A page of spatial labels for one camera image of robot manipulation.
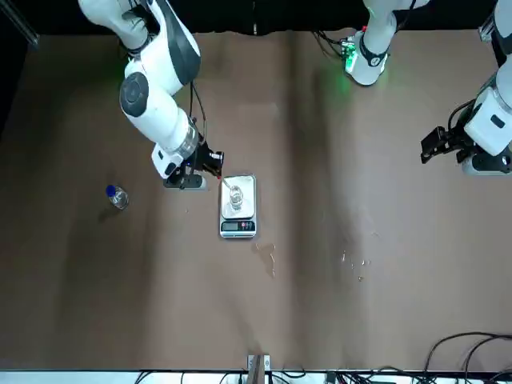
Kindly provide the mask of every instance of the white robotic arm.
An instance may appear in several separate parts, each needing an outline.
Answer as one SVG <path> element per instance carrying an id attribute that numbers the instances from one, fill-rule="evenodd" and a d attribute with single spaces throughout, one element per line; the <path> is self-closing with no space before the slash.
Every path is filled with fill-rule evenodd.
<path id="1" fill-rule="evenodd" d="M 366 30 L 352 37 L 355 52 L 347 60 L 346 72 L 362 86 L 374 84 L 384 71 L 391 39 L 397 26 L 395 10 L 412 10 L 430 0 L 363 0 L 370 13 Z"/>
<path id="2" fill-rule="evenodd" d="M 370 13 L 366 30 L 349 38 L 346 72 L 358 84 L 374 84 L 385 69 L 391 39 L 401 29 L 395 10 L 424 6 L 430 0 L 363 0 Z M 457 150 L 457 160 L 468 174 L 512 174 L 512 1 L 498 0 L 485 32 L 494 33 L 506 62 L 464 105 L 456 124 L 438 126 L 422 140 L 421 160 Z"/>
<path id="3" fill-rule="evenodd" d="M 130 6 L 139 5 L 135 0 L 79 1 L 92 22 L 111 28 L 132 53 L 119 102 L 128 119 L 155 143 L 151 158 L 165 180 L 164 185 L 206 188 L 206 180 L 194 174 L 194 170 L 206 170 L 220 177 L 224 155 L 210 150 L 194 121 L 172 99 L 199 72 L 201 56 L 192 34 L 168 0 L 146 0 L 140 4 L 160 27 L 158 34 L 147 37 L 144 20 L 135 21 L 136 16 L 132 17 Z"/>
<path id="4" fill-rule="evenodd" d="M 491 19 L 494 38 L 507 57 L 468 102 L 454 126 L 438 126 L 422 140 L 421 160 L 457 150 L 467 174 L 512 175 L 512 2 L 498 0 Z"/>

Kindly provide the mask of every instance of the black background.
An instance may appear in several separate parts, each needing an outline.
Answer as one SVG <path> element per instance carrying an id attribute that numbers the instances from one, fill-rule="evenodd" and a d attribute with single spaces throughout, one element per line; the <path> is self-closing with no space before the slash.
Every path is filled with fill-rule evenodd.
<path id="1" fill-rule="evenodd" d="M 92 26 L 83 16 L 77 0 L 13 0 L 40 34 L 109 33 Z M 258 34 L 278 30 L 340 30 L 359 28 L 368 20 L 362 0 L 170 0 L 191 32 Z M 463 30 L 480 26 L 496 0 L 432 0 L 418 8 L 406 29 Z M 406 11 L 398 12 L 398 17 Z"/>

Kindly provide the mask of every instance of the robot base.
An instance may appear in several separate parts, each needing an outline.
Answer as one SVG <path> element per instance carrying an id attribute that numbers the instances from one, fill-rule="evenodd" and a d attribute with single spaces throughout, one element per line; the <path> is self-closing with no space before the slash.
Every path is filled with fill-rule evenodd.
<path id="1" fill-rule="evenodd" d="M 370 66 L 361 53 L 361 39 L 363 35 L 364 33 L 360 30 L 351 38 L 355 46 L 355 52 L 347 58 L 345 72 L 347 72 L 357 84 L 371 86 L 375 84 L 378 77 L 384 71 L 389 54 L 387 54 L 377 66 Z"/>

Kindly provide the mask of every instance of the black cable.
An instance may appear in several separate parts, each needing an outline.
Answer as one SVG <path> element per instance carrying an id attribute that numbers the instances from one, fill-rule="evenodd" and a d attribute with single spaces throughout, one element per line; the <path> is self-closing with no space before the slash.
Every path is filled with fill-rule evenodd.
<path id="1" fill-rule="evenodd" d="M 468 102 L 465 102 L 464 104 L 462 104 L 461 106 L 458 106 L 457 108 L 455 108 L 455 110 L 451 113 L 450 117 L 448 118 L 448 130 L 451 130 L 453 127 L 451 126 L 451 122 L 452 120 L 454 119 L 455 115 L 457 114 L 457 112 L 459 112 L 460 110 L 466 108 L 468 105 L 470 105 L 471 103 L 473 103 L 474 101 L 476 100 L 476 98 L 474 98 L 473 100 L 469 100 Z"/>
<path id="2" fill-rule="evenodd" d="M 194 93 L 195 93 L 195 97 L 198 98 L 198 102 L 199 102 L 199 107 L 201 108 L 201 113 L 202 113 L 202 142 L 205 142 L 206 141 L 206 113 L 205 113 L 205 110 L 204 108 L 202 107 L 202 101 L 201 101 L 201 98 L 199 97 L 199 92 L 198 90 L 196 89 L 195 87 L 195 84 L 194 82 L 190 82 L 191 86 L 192 86 L 192 89 L 194 90 Z"/>
<path id="3" fill-rule="evenodd" d="M 329 43 L 327 43 L 327 45 L 333 51 L 333 53 L 327 51 L 326 48 L 324 47 L 324 45 L 322 44 L 321 37 L 316 32 L 311 32 L 311 33 L 314 36 L 314 39 L 317 41 L 317 44 L 320 47 L 320 49 L 322 50 L 322 53 L 324 56 L 326 56 L 327 58 L 333 58 L 336 60 L 343 58 L 342 54 L 340 52 L 337 52 L 336 49 Z"/>
<path id="4" fill-rule="evenodd" d="M 488 381 L 494 382 L 497 378 L 499 378 L 500 376 L 503 376 L 504 374 L 512 374 L 512 370 L 502 370 L 501 372 L 498 372 L 495 376 L 490 378 Z"/>
<path id="5" fill-rule="evenodd" d="M 463 332 L 460 334 L 452 334 L 451 336 L 448 336 L 446 338 L 442 338 L 438 342 L 434 344 L 434 346 L 430 349 L 429 355 L 426 358 L 425 366 L 423 367 L 423 373 L 426 373 L 429 369 L 430 360 L 432 359 L 432 355 L 434 354 L 435 350 L 444 342 L 447 342 L 449 340 L 453 340 L 454 338 L 462 338 L 465 336 L 487 336 L 488 338 L 496 337 L 496 336 L 503 336 L 500 334 L 492 334 L 489 332 Z"/>
<path id="6" fill-rule="evenodd" d="M 491 338 L 485 338 L 485 339 L 481 340 L 480 342 L 478 342 L 471 349 L 471 351 L 468 353 L 468 355 L 466 357 L 466 360 L 465 360 L 465 363 L 464 363 L 464 383 L 468 382 L 468 379 L 467 379 L 468 374 L 469 374 L 468 371 L 469 371 L 469 367 L 470 367 L 470 360 L 473 357 L 473 354 L 476 352 L 476 350 L 478 348 L 480 348 L 484 344 L 487 344 L 488 342 L 492 342 L 493 340 L 508 340 L 508 341 L 512 341 L 512 335 L 511 336 L 509 336 L 509 335 L 493 336 Z"/>
<path id="7" fill-rule="evenodd" d="M 316 30 L 315 32 L 316 32 L 316 34 L 318 34 L 318 36 L 320 36 L 320 38 L 322 38 L 326 42 L 328 42 L 330 44 L 339 45 L 339 41 L 333 40 L 332 38 L 327 36 L 327 34 L 323 30 Z"/>
<path id="8" fill-rule="evenodd" d="M 280 374 L 284 374 L 285 376 L 287 376 L 288 378 L 303 378 L 306 376 L 306 372 L 304 372 L 304 370 L 302 370 L 302 373 L 295 376 L 295 375 L 292 375 L 292 374 L 288 374 L 287 372 L 279 372 Z"/>
<path id="9" fill-rule="evenodd" d="M 218 382 L 218 384 L 222 384 L 222 381 L 226 378 L 226 376 L 227 376 L 227 375 L 228 375 L 228 374 L 224 374 L 224 376 L 222 376 L 221 381 L 220 381 L 220 382 Z"/>
<path id="10" fill-rule="evenodd" d="M 190 106 L 189 106 L 189 118 L 192 118 L 192 107 L 194 105 L 194 88 L 192 82 L 190 82 Z"/>
<path id="11" fill-rule="evenodd" d="M 278 378 L 279 380 L 281 380 L 282 382 L 284 382 L 285 384 L 290 384 L 290 382 L 288 382 L 288 380 L 285 380 L 284 378 L 282 378 L 281 376 L 277 376 L 275 374 L 273 374 L 272 372 L 270 372 L 270 377 L 271 378 Z"/>
<path id="12" fill-rule="evenodd" d="M 416 5 L 416 0 L 413 0 L 412 3 L 410 4 L 410 7 L 409 7 L 409 10 L 407 11 L 407 16 L 406 18 L 403 19 L 403 22 L 401 22 L 400 24 L 398 24 L 397 26 L 397 32 L 399 32 L 400 30 L 403 29 L 404 26 L 406 26 L 407 22 L 409 21 L 409 17 L 410 17 L 410 12 L 414 9 L 414 6 Z"/>
<path id="13" fill-rule="evenodd" d="M 137 378 L 135 379 L 134 384 L 140 384 L 145 378 L 147 378 L 150 374 L 152 374 L 152 370 L 144 370 L 140 374 L 138 374 Z"/>

